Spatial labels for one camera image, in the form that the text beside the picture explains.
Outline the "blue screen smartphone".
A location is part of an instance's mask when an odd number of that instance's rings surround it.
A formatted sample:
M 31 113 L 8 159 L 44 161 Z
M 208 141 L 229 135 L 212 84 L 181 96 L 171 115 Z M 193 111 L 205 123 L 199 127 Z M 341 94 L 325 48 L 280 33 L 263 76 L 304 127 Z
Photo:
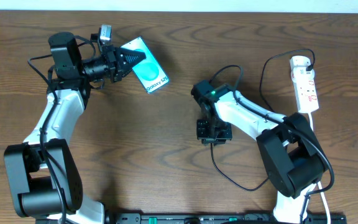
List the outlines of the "blue screen smartphone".
M 147 93 L 153 93 L 169 83 L 169 77 L 142 37 L 138 37 L 121 47 L 123 49 L 135 50 L 145 54 L 145 59 L 134 66 L 132 70 Z

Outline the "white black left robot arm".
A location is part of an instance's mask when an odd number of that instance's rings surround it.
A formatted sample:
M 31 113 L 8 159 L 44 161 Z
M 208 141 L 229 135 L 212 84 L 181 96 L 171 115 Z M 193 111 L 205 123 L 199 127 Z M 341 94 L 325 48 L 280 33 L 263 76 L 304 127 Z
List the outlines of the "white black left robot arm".
M 22 143 L 4 151 L 14 210 L 37 223 L 111 223 L 104 204 L 85 195 L 69 143 L 91 90 L 122 80 L 146 56 L 113 46 L 102 32 L 89 39 L 59 32 L 48 44 L 45 110 Z

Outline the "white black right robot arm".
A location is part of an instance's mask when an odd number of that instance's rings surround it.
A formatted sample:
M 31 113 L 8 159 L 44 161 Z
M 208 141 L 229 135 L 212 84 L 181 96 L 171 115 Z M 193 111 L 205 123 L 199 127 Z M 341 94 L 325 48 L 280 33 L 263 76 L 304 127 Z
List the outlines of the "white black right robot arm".
M 311 195 L 322 192 L 316 185 L 325 172 L 333 172 L 306 118 L 268 111 L 235 88 L 214 88 L 207 80 L 195 84 L 191 95 L 204 114 L 196 122 L 198 140 L 211 147 L 224 144 L 232 139 L 232 126 L 250 136 L 257 143 L 268 180 L 278 191 L 274 218 L 304 223 Z

